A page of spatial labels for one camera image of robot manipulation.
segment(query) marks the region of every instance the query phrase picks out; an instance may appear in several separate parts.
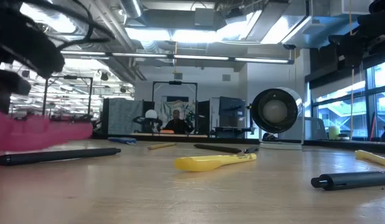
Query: glass window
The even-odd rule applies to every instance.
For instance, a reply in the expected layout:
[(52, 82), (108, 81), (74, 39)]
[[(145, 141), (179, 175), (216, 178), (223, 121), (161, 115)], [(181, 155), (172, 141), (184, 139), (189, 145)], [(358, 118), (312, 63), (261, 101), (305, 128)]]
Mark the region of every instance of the glass window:
[[(360, 81), (358, 83), (355, 83), (352, 86), (352, 90), (353, 90), (353, 93), (359, 93), (359, 92), (364, 91), (365, 90), (365, 81)], [(325, 96), (321, 96), (321, 97), (317, 98), (317, 102), (335, 99), (335, 98), (339, 98), (339, 97), (350, 95), (350, 94), (351, 94), (351, 85), (346, 87), (346, 88), (342, 88), (341, 90), (337, 90), (333, 93), (329, 93)]]
[(385, 86), (385, 62), (373, 67), (375, 87)]
[(378, 136), (384, 133), (385, 127), (385, 92), (376, 94), (376, 123)]
[[(339, 126), (341, 133), (349, 134), (351, 99), (318, 106), (318, 118), (323, 120), (327, 131), (329, 126)], [(367, 136), (365, 97), (358, 97), (354, 99), (353, 103), (353, 137)]]

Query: person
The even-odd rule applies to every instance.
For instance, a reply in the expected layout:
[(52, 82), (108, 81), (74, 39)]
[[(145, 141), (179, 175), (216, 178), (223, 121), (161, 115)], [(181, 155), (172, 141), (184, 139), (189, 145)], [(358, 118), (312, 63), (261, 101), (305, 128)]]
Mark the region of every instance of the person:
[(180, 111), (173, 111), (173, 119), (170, 120), (164, 129), (173, 130), (175, 134), (189, 134), (193, 130), (191, 122), (180, 119)]

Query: gray partition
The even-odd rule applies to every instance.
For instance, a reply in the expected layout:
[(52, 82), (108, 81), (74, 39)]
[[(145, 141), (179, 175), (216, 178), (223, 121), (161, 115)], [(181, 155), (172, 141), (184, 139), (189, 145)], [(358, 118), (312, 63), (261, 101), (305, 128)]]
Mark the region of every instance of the gray partition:
[(109, 99), (108, 134), (131, 134), (141, 131), (132, 120), (142, 115), (142, 101), (124, 98)]

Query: blue object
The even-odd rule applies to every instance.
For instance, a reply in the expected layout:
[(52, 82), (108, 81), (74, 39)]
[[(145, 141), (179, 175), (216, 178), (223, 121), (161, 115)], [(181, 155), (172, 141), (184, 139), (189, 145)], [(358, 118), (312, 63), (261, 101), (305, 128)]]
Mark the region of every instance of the blue object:
[(118, 143), (123, 143), (123, 144), (137, 144), (137, 140), (134, 138), (115, 138), (115, 137), (110, 137), (108, 138), (109, 141), (112, 142), (118, 142)]

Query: orange object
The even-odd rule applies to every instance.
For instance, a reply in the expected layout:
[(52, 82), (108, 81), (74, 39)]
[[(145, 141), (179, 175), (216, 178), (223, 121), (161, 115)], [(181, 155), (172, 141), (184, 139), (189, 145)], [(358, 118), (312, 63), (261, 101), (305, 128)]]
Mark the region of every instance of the orange object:
[(173, 130), (160, 130), (160, 133), (162, 134), (174, 134)]

